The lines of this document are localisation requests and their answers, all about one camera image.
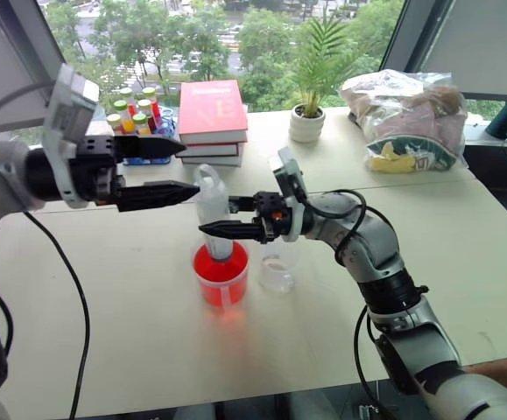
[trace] plastic bag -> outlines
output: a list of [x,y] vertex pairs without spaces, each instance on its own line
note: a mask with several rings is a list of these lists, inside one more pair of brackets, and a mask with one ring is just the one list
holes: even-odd
[[341,89],[368,142],[372,171],[448,170],[465,147],[465,101],[450,73],[382,70]]

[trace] white bottle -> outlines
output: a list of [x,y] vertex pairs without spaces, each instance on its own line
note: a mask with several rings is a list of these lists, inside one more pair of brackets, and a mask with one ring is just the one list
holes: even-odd
[[[201,225],[229,219],[229,195],[224,182],[209,164],[202,164],[194,170],[195,184],[201,189],[194,196]],[[233,242],[230,239],[204,235],[208,253],[216,261],[225,261],[232,255]]]

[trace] clear plastic cup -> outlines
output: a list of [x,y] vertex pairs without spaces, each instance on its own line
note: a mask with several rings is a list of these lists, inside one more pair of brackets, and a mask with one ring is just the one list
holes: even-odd
[[263,246],[263,265],[259,283],[268,291],[287,293],[294,286],[299,266],[299,246],[278,238]]
[[227,308],[243,298],[247,287],[249,253],[242,243],[234,241],[232,255],[225,262],[212,259],[207,246],[201,243],[193,252],[191,264],[202,296],[211,305]]

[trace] green cap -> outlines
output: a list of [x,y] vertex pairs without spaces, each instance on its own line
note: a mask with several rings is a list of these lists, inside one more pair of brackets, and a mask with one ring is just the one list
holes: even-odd
[[117,126],[121,123],[121,116],[119,114],[107,115],[107,122],[112,126]]
[[132,121],[134,121],[136,124],[146,124],[148,123],[148,117],[139,112],[138,114],[132,116]]
[[151,101],[149,99],[141,99],[138,101],[138,107],[140,109],[151,109]]
[[155,96],[156,95],[156,88],[154,87],[145,87],[142,89],[142,93],[146,97]]
[[127,101],[120,99],[119,101],[113,102],[113,108],[117,111],[124,111],[127,109]]
[[119,93],[123,98],[130,98],[132,96],[132,89],[130,87],[123,87],[119,90]]

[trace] stack of books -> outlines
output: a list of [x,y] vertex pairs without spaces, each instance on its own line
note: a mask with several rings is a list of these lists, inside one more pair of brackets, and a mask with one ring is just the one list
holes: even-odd
[[184,164],[241,166],[247,116],[237,81],[183,83],[179,135]]

